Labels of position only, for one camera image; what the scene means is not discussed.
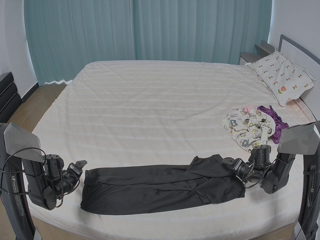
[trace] teal curtain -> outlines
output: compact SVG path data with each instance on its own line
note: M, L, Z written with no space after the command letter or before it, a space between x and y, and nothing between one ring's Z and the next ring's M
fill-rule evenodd
M40 85L94 61L238 64L268 40L271 9L272 0L24 0Z

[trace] floral pillowcase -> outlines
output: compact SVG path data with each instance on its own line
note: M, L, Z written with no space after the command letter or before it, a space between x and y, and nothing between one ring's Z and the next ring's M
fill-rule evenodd
M305 69L294 65L278 51L248 66L283 107L313 87L313 82Z

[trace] wall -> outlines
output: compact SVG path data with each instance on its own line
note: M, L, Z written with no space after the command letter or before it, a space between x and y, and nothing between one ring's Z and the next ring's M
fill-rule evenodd
M0 73L10 71L21 97L37 83L24 28L23 0L0 0Z
M278 48L281 34L320 58L320 0L273 0L268 42Z

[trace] purple satin garment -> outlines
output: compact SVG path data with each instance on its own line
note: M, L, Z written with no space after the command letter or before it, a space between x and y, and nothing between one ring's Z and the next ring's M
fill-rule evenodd
M266 108L264 106L259 106L257 109L271 116L275 122L275 133L271 136L273 142L278 144L281 137L282 129L286 129L289 125L286 122L282 122L282 119L278 114L273 110L272 106L269 105L270 108Z

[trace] bed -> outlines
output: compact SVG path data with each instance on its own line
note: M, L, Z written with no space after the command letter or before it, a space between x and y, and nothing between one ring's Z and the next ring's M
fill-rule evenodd
M280 47L306 67L311 58L292 40ZM319 68L308 67L318 77ZM319 82L308 95L320 95ZM271 105L290 126L315 120L301 100L286 107L247 66L182 61L99 61L76 76L33 133L47 154L65 165L86 159L99 167L189 164L201 158L249 158L222 126L234 107ZM272 148L270 160L277 155ZM52 211L29 202L31 214L87 239L251 239L293 223L300 209L303 164L297 156L287 186L273 195L254 187L245 198L183 210L109 216L80 209L80 187Z

